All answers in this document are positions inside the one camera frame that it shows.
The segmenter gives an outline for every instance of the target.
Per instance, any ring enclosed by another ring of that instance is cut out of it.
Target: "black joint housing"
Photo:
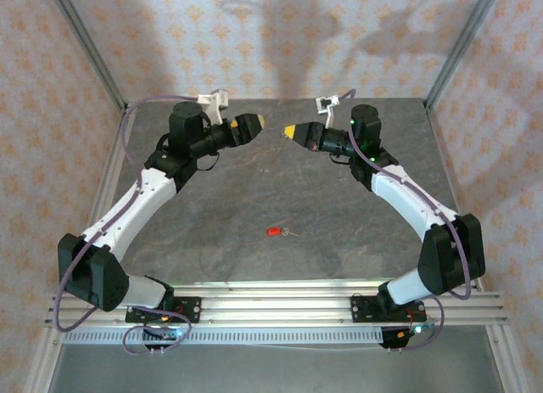
[[[471,279],[484,275],[483,234],[479,220],[472,214],[459,216],[452,222],[462,242]],[[464,284],[464,271],[450,229],[433,225],[424,235],[418,260],[418,274],[424,286],[434,295],[441,295]]]
[[[358,104],[350,110],[353,133],[364,155],[373,157],[381,144],[381,120],[378,110],[369,104]]]
[[[384,168],[385,166],[397,166],[398,160],[390,155],[386,149],[379,149],[378,153],[374,153],[373,162]],[[372,192],[372,175],[377,172],[375,168],[367,164],[359,156],[349,158],[350,173],[356,181],[360,182],[366,189]]]
[[[145,161],[145,168],[154,168],[165,173],[166,177],[173,178],[176,191],[179,192],[190,177],[198,170],[194,158],[178,157],[169,151],[154,151]]]
[[[191,144],[205,137],[204,118],[206,114],[202,106],[196,102],[180,102],[170,115],[170,133],[168,149],[173,154],[188,156]]]
[[[60,278],[86,243],[83,237],[69,233],[59,241]],[[109,248],[93,245],[77,264],[64,290],[109,312],[123,301],[128,285],[128,276]]]

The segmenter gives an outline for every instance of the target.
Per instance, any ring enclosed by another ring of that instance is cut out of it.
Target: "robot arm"
[[[482,276],[484,252],[477,218],[471,214],[460,216],[436,201],[381,147],[381,121],[377,109],[369,105],[355,106],[351,111],[350,124],[359,149],[375,166],[380,167],[379,170],[356,153],[349,133],[344,130],[309,122],[288,126],[284,133],[310,151],[349,157],[350,170],[356,181],[389,203],[421,239],[423,245],[417,267],[379,287],[379,310],[386,315],[414,300],[441,295],[464,284],[458,245],[445,219],[452,223],[461,240],[460,246],[467,258],[470,277]]]
[[[106,312],[117,306],[174,311],[173,289],[169,285],[153,278],[129,276],[120,261],[145,223],[181,191],[198,170],[199,158],[217,155],[217,151],[225,147],[249,143],[264,126],[263,117],[253,114],[238,115],[233,121],[218,121],[219,107],[227,105],[227,97],[225,104],[221,93],[203,96],[199,101],[207,104],[205,111],[195,102],[181,102],[174,107],[169,133],[159,140],[156,150],[148,157],[141,179],[113,208],[81,236],[68,233],[60,240],[61,278],[83,247],[88,247],[76,268],[68,274],[66,291]],[[109,224],[112,218],[115,223]]]

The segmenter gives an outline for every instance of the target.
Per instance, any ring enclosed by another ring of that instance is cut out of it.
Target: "patterned wallpaper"
[[[543,385],[543,0],[498,0],[436,108],[463,211],[481,216],[484,283],[506,292],[533,392]]]
[[[0,391],[17,392],[120,117],[53,0],[0,4]]]
[[[74,0],[127,100],[425,97],[477,0]]]

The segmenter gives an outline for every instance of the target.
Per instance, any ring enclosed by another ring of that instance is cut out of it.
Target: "red object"
[[[278,236],[282,233],[282,230],[280,227],[270,227],[268,230],[266,230],[266,234],[268,236]]]

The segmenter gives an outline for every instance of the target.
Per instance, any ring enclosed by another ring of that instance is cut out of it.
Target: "gray stone surface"
[[[356,99],[335,108],[346,128],[354,104],[378,108],[383,146],[436,199],[454,207],[423,104],[412,98]],[[142,163],[168,128],[174,103],[137,112],[129,148]],[[122,264],[171,284],[198,281],[395,277],[417,264],[420,241],[384,201],[327,154],[282,136],[285,126],[325,121],[315,101],[233,100],[228,118],[260,113],[266,128],[249,145],[223,149],[213,171],[197,172],[138,234]],[[212,160],[201,160],[200,167]],[[134,180],[125,162],[118,199]],[[299,237],[268,238],[268,227]]]

